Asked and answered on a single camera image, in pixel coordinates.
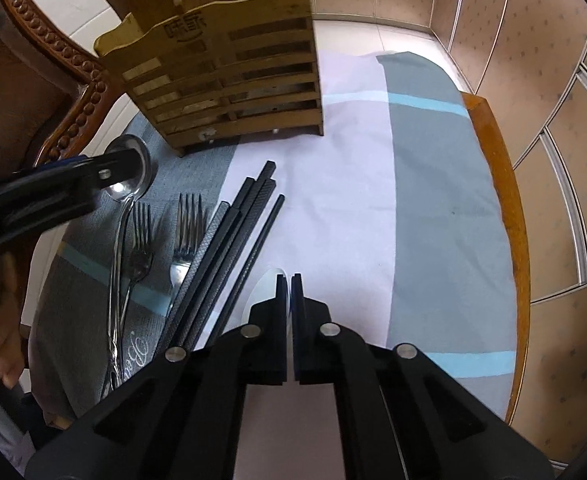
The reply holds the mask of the person hand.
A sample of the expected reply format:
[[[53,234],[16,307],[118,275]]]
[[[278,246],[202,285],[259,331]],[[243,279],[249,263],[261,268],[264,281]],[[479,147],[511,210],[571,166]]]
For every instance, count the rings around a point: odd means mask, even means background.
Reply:
[[[0,380],[12,389],[25,367],[20,333],[28,271],[16,255],[6,252],[0,257]]]

